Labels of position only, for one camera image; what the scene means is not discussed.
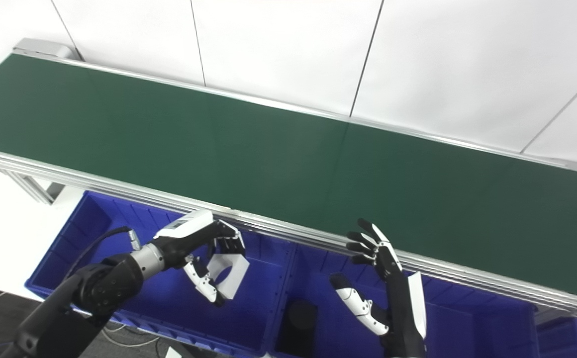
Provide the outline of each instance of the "floor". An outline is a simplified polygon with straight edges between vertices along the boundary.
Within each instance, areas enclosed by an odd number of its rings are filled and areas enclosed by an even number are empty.
[[[0,354],[11,342],[18,325],[39,305],[17,295],[0,292]],[[149,344],[140,347],[121,347],[110,342],[102,333],[84,351],[81,358],[165,358],[168,349],[173,347],[183,358],[226,358],[227,356],[197,347],[183,345],[180,342],[161,338],[135,328],[121,328],[120,324],[109,323],[109,337],[124,345]]]

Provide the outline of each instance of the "blue storage crate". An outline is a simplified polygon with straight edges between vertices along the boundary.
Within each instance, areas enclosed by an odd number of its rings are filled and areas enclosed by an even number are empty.
[[[561,318],[537,327],[541,358],[577,358],[577,319]]]
[[[144,244],[180,216],[87,192],[25,286],[47,297],[79,253],[105,231],[127,225]],[[213,306],[200,295],[182,270],[171,269],[145,281],[141,292],[113,319],[230,356],[263,356],[294,245],[246,231],[243,239],[250,267],[235,299],[223,307]],[[104,240],[81,266],[130,251],[127,234],[118,234]],[[204,253],[203,249],[195,252]]]
[[[86,192],[26,283],[47,297],[88,244],[108,229],[132,227],[142,243],[180,214]],[[181,342],[236,357],[279,358],[275,341],[286,303],[306,299],[318,306],[316,358],[381,358],[378,338],[348,311],[328,276],[341,270],[359,290],[386,307],[384,283],[375,270],[347,256],[243,232],[250,267],[233,301],[216,308],[193,289],[180,270],[152,277],[113,319]],[[129,252],[126,234],[107,238],[81,265]],[[199,249],[196,255],[203,255]],[[423,278],[427,301],[428,358],[536,358],[533,307],[529,303]]]
[[[314,357],[382,358],[378,337],[366,329],[330,287],[329,275],[341,271],[381,307],[385,285],[375,270],[353,265],[348,256],[299,245],[291,263],[281,306],[305,299],[318,306]],[[534,306],[480,290],[423,277],[427,309],[428,358],[537,358]],[[274,325],[280,329],[283,310]],[[276,352],[278,358],[291,356]]]

